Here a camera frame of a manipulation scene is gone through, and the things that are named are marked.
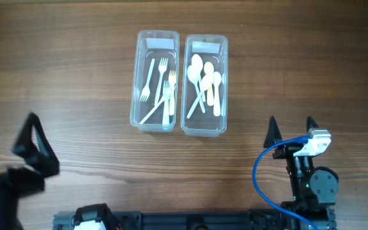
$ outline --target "white plastic fork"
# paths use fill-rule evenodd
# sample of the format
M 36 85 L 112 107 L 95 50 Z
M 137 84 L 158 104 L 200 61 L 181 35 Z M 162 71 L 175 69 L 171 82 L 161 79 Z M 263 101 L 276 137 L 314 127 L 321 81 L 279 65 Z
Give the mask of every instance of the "white plastic fork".
M 143 90 L 141 91 L 140 96 L 141 102 L 147 102 L 147 99 L 150 96 L 150 87 L 148 86 L 148 84 L 150 83 L 151 74 L 153 73 L 153 67 L 154 67 L 154 58 L 151 60 L 150 69 L 148 70 L 147 83 L 144 86 Z
M 170 97 L 170 103 L 169 103 L 169 114 L 170 116 L 174 115 L 174 111 L 176 109 L 176 99 L 174 96 L 174 90 L 176 88 L 176 83 L 177 83 L 177 76 L 176 76 L 176 72 L 174 70 L 170 70 L 170 74 L 169 74 L 169 83 L 170 83 L 170 87 L 171 87 L 171 97 Z
M 164 81 L 163 88 L 163 98 L 164 98 L 164 111 L 163 111 L 163 125 L 170 124 L 170 114 L 169 114 L 169 99 L 171 96 L 171 87 L 168 80 Z
M 158 71 L 160 72 L 160 79 L 158 80 L 158 86 L 156 91 L 156 97 L 154 99 L 154 104 L 158 103 L 158 99 L 160 98 L 160 90 L 161 90 L 161 82 L 163 81 L 163 74 L 167 70 L 168 58 L 162 58 L 160 60 L 160 64 L 158 65 Z
M 154 108 L 152 108 L 152 110 L 150 110 L 150 112 L 140 121 L 140 124 L 143 124 L 144 122 L 147 121 L 147 119 L 154 113 L 154 111 L 156 111 L 156 109 L 158 108 L 158 106 L 161 105 L 162 102 L 164 101 L 168 101 L 168 99 L 171 96 L 172 93 L 172 89 L 170 88 L 170 84 L 167 80 L 164 81 L 164 88 L 163 88 L 163 97 L 161 98 L 161 100 L 154 106 Z

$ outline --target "plastic container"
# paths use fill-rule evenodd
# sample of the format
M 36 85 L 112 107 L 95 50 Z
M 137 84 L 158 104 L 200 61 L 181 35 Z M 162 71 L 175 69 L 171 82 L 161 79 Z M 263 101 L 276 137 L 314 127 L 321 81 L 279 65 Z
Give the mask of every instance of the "plastic container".
M 194 54 L 200 55 L 203 64 L 207 61 L 211 62 L 214 65 L 214 71 L 218 71 L 222 76 L 222 82 L 218 87 L 220 116 L 214 116 L 213 106 L 204 102 L 205 113 L 197 105 L 191 117 L 187 119 L 187 114 L 197 98 L 196 88 L 187 77 L 187 68 L 191 65 Z M 217 137 L 227 129 L 228 39 L 219 35 L 189 35 L 185 42 L 183 69 L 181 128 L 187 135 Z M 201 71 L 201 76 L 205 76 L 204 70 Z
M 130 108 L 130 123 L 142 131 L 171 132 L 176 124 L 177 115 L 177 85 L 178 85 L 178 61 L 180 51 L 180 36 L 175 31 L 140 31 L 137 37 L 135 53 L 134 81 L 132 90 L 132 103 Z M 163 92 L 164 81 L 168 81 L 170 70 L 176 71 L 176 86 L 174 90 L 175 108 L 174 115 L 169 116 L 169 124 L 163 125 L 164 103 L 144 122 L 141 120 L 155 106 L 155 95 L 160 79 L 158 66 L 162 58 L 168 58 L 167 70 L 162 77 L 160 99 Z M 145 102 L 140 101 L 143 88 L 146 85 L 151 60 L 154 59 L 153 71 L 149 81 L 150 95 Z

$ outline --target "utensil handle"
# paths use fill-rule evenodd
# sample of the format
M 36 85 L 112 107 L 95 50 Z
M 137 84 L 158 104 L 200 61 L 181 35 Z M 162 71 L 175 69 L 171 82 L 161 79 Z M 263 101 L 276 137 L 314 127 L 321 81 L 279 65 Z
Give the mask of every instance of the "utensil handle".
M 156 104 L 156 106 L 154 106 L 154 108 L 152 108 L 150 112 L 140 121 L 140 124 L 143 124 L 144 122 L 146 122 L 147 119 L 154 113 L 154 111 L 156 111 L 158 106 L 160 106 L 163 101 L 164 101 L 164 97 L 162 97 L 161 100 Z
M 176 88 L 176 86 L 174 86 L 172 88 L 172 93 L 171 93 L 171 97 L 170 97 L 170 104 L 169 104 L 169 110 L 170 110 L 170 116 L 173 116 L 174 115 L 174 111 L 176 109 L 176 97 L 174 95 L 174 89 Z
M 195 84 L 195 92 L 197 93 L 197 95 L 199 94 L 199 90 L 198 90 L 197 84 Z M 202 112 L 205 113 L 204 103 L 201 100 L 199 100 L 199 106 L 200 106 Z
M 158 80 L 156 97 L 154 99 L 154 104 L 157 104 L 158 99 L 160 98 L 160 91 L 161 91 L 161 82 L 163 81 L 163 73 L 160 73 L 160 79 Z
M 201 87 L 201 73 L 198 74 L 198 83 L 199 87 Z M 203 92 L 203 102 L 205 102 L 205 93 Z
M 201 95 L 202 95 L 203 93 L 204 93 L 204 91 L 202 91 L 202 92 L 200 92 L 200 93 L 198 94 L 197 98 L 195 99 L 194 103 L 193 103 L 193 104 L 192 104 L 192 106 L 191 106 L 190 111 L 189 111 L 189 112 L 188 112 L 188 114 L 187 114 L 187 119 L 190 119 L 190 117 L 191 117 L 192 113 L 194 112 L 194 109 L 196 109 L 197 103 L 198 103 L 198 101 L 199 101 L 199 99 L 201 98 Z
M 151 74 L 153 73 L 153 67 L 154 67 L 154 58 L 151 60 L 150 69 L 148 69 L 146 86 L 148 86 L 148 84 L 150 83 Z
M 214 105 L 214 94 L 212 92 L 212 86 L 207 90 L 207 105 Z
M 164 100 L 164 112 L 163 112 L 163 125 L 168 125 L 170 123 L 169 116 L 169 102 L 168 100 Z
M 220 106 L 220 94 L 218 93 L 218 86 L 215 86 L 214 89 L 215 96 L 214 96 L 214 116 L 221 115 L 221 106 Z

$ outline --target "wooden table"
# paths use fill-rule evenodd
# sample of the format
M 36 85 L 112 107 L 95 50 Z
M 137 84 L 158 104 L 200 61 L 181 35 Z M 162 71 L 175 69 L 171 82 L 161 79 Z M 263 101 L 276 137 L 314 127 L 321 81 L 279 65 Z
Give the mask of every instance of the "wooden table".
M 129 123 L 137 34 L 180 34 L 181 111 L 185 38 L 229 40 L 226 133 L 149 134 Z M 46 191 L 22 199 L 25 229 L 53 214 L 107 203 L 112 210 L 267 208 L 251 182 L 269 117 L 285 139 L 312 115 L 332 133 L 316 165 L 340 176 L 339 229 L 368 229 L 368 1 L 25 4 L 0 6 L 0 169 L 29 111 L 39 115 L 61 162 Z M 290 201 L 283 160 L 264 157 L 258 182 Z

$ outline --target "spoon head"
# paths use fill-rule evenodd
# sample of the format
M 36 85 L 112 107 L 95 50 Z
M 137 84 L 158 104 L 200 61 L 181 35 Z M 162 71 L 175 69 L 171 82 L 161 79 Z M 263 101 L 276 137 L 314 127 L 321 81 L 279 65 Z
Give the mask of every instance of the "spoon head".
M 191 65 L 197 69 L 198 71 L 201 71 L 203 69 L 203 60 L 198 54 L 194 54 L 191 59 Z
M 196 84 L 197 81 L 198 81 L 198 76 L 197 76 L 197 74 L 195 72 L 195 69 L 192 65 L 190 65 L 187 68 L 187 77 L 190 80 L 190 82 L 192 82 L 193 84 Z
M 221 84 L 221 74 L 219 72 L 214 72 L 213 76 L 214 76 L 214 86 L 218 86 L 219 84 Z
M 204 72 L 207 75 L 212 74 L 214 72 L 214 65 L 211 62 L 209 62 L 209 61 L 205 62 L 205 64 L 204 64 Z
M 205 75 L 205 77 L 201 79 L 201 83 L 200 83 L 201 91 L 206 91 L 207 89 L 209 89 L 212 86 L 213 81 L 214 81 L 214 77 L 212 74 Z

